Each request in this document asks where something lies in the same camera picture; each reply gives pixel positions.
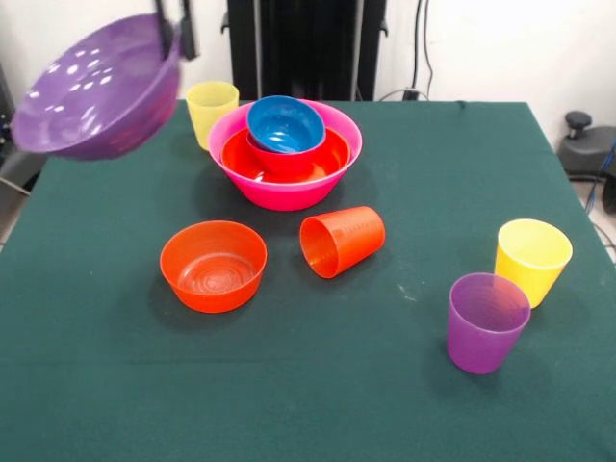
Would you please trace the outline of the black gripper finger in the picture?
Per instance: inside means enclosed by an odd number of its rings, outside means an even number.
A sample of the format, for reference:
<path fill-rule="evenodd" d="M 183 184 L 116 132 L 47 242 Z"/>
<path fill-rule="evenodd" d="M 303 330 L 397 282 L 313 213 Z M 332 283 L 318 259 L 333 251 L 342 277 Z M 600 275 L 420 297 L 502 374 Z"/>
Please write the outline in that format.
<path fill-rule="evenodd" d="M 162 0 L 154 0 L 154 6 L 156 23 L 161 42 L 162 57 L 165 61 L 172 45 L 173 30 L 165 14 L 164 2 Z"/>
<path fill-rule="evenodd" d="M 193 29 L 193 7 L 191 0 L 182 0 L 182 18 L 180 21 L 180 39 L 182 56 L 186 61 L 198 57 L 195 34 Z"/>

